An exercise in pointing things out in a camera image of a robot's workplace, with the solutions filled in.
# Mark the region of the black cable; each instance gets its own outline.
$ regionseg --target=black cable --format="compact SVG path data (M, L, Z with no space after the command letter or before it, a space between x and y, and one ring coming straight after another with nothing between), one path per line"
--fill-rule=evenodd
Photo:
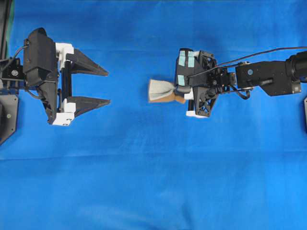
M28 92L32 97L34 97L35 99L43 99L44 97L42 96L36 96L35 94L33 94L32 92L30 92L27 88L24 89L24 91Z
M239 95L240 98L242 98L242 99L244 99L244 100L247 100L248 98L250 98L250 92L249 92L249 90L246 91L246 96L245 96L245 95L241 94L241 93L238 91L238 89L237 89L236 87L234 87L233 85L229 85L229 86L233 89L233 91L235 91L235 92Z
M15 60L15 58L17 57L17 55L19 54L20 51L22 51L23 49L25 49L27 47L28 46L22 46L19 49L17 49L15 55L9 60L9 62L2 69L0 69L0 73L2 73L7 67L10 66L10 64L13 63L13 61Z
M237 67L238 65L240 65L240 63L236 63L236 64L229 65L229 66L223 66L221 68L225 69L225 68Z
M270 50L258 52L258 53L255 53L255 54L250 54L250 55L247 55L247 56L244 56L244 57L240 57L240 58L232 60L232 61L221 63L221 64L219 64L219 65L217 65L217 66L215 66L215 67L213 67L211 69L208 69L208 70L205 70L205 71L202 71L202 72L199 72L199 73L195 73L195 74L189 75L188 78L196 77L196 76L198 76L200 74L203 74L203 73L209 72L211 70L217 69L220 66L228 65L230 63L233 63L233 62L236 62L236 61L240 61L240 60L243 60L243 59L246 59L246 58L250 58L250 57L253 57L253 56L256 56L256 55L267 54L267 53L270 53L270 52L274 52L274 51L278 51L278 50L285 50L285 49L307 49L307 46L281 47L281 48L270 49Z

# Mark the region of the blue cloth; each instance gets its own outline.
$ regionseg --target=blue cloth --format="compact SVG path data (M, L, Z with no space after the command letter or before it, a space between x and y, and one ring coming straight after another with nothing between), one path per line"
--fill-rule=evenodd
M306 1L17 0L10 54L44 27L109 71L77 74L73 95L111 99L70 127L50 126L20 92L18 130L0 149L0 229L307 228L302 93L222 95L209 119L147 102L173 81L181 47L219 63L306 46ZM249 61L285 60L281 51Z

